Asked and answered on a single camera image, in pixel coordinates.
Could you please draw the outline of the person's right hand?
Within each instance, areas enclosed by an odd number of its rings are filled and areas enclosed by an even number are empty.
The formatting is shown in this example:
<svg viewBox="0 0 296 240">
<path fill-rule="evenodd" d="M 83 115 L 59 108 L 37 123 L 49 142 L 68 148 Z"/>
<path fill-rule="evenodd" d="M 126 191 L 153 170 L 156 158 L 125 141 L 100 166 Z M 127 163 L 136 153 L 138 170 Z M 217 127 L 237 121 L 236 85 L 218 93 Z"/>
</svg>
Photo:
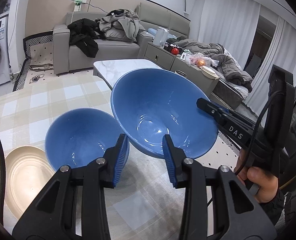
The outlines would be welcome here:
<svg viewBox="0 0 296 240">
<path fill-rule="evenodd" d="M 278 178 L 270 172 L 264 171 L 259 167 L 244 167 L 240 172 L 237 172 L 245 159 L 246 152 L 241 149 L 234 172 L 238 179 L 244 184 L 246 180 L 251 181 L 259 186 L 257 194 L 254 198 L 258 203 L 268 203 L 276 196 L 278 191 Z"/>
</svg>

